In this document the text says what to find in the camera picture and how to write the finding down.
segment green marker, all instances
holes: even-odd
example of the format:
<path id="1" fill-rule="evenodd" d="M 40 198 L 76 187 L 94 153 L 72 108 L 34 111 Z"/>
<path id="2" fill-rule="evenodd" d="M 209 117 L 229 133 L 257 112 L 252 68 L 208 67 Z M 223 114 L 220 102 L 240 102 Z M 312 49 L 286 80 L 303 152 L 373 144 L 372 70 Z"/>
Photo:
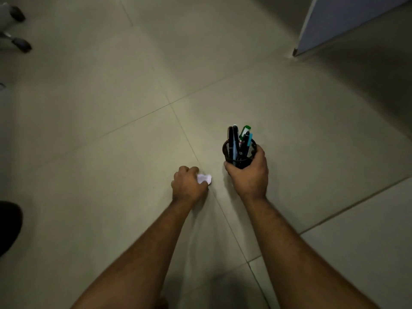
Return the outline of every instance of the green marker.
<path id="1" fill-rule="evenodd" d="M 250 131 L 251 127 L 246 125 L 243 127 L 242 132 L 240 133 L 239 139 L 243 140 L 243 136 L 246 134 L 246 132 Z"/>

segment hand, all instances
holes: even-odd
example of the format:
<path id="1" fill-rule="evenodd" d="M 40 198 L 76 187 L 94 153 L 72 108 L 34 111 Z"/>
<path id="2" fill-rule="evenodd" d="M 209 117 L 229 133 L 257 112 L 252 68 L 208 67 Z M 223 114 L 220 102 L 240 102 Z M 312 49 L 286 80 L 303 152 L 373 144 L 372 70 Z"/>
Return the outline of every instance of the hand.
<path id="1" fill-rule="evenodd" d="M 189 169 L 186 166 L 181 166 L 179 168 L 171 184 L 174 201 L 185 201 L 193 206 L 208 192 L 209 185 L 206 181 L 201 184 L 197 183 L 198 172 L 198 167 Z"/>
<path id="2" fill-rule="evenodd" d="M 232 177 L 234 189 L 243 202 L 266 198 L 269 169 L 265 151 L 259 145 L 250 166 L 239 169 L 225 161 L 224 167 Z"/>

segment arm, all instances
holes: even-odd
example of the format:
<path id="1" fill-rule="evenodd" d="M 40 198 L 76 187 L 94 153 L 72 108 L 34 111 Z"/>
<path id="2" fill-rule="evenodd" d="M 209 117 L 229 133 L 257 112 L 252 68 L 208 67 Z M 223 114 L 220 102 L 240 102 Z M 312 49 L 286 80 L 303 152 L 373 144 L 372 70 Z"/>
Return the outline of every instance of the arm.
<path id="1" fill-rule="evenodd" d="M 193 205 L 208 191 L 197 167 L 182 166 L 172 181 L 173 200 L 159 218 L 117 258 L 72 309 L 154 308 L 180 231 Z"/>
<path id="2" fill-rule="evenodd" d="M 268 202 L 269 170 L 261 147 L 243 170 L 224 165 L 249 214 L 282 308 L 377 308 L 306 244 Z"/>

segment black mesh pen holder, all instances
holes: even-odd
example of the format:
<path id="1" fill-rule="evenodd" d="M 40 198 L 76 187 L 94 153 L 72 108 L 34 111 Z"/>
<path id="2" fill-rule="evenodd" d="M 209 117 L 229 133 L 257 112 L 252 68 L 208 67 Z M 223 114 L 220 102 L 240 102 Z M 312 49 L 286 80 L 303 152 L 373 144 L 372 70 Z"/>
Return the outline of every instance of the black mesh pen holder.
<path id="1" fill-rule="evenodd" d="M 224 143 L 222 150 L 223 150 L 224 158 L 226 159 L 228 163 L 231 163 L 232 165 L 236 166 L 239 169 L 243 169 L 252 163 L 253 158 L 255 157 L 255 154 L 258 151 L 258 148 L 256 146 L 256 142 L 252 139 L 250 142 L 249 151 L 248 151 L 246 158 L 241 159 L 241 160 L 233 160 L 233 157 L 229 156 L 229 143 L 227 141 Z"/>

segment person's left arm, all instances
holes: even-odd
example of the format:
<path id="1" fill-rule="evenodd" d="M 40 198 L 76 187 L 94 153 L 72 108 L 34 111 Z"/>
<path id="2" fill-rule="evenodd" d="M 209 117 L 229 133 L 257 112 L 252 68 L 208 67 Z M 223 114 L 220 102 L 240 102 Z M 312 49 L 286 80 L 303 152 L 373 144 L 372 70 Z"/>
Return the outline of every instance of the person's left arm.
<path id="1" fill-rule="evenodd" d="M 172 181 L 173 201 L 139 239 L 80 296 L 72 309 L 154 308 L 180 231 L 194 204 L 208 192 L 198 167 L 181 166 Z"/>

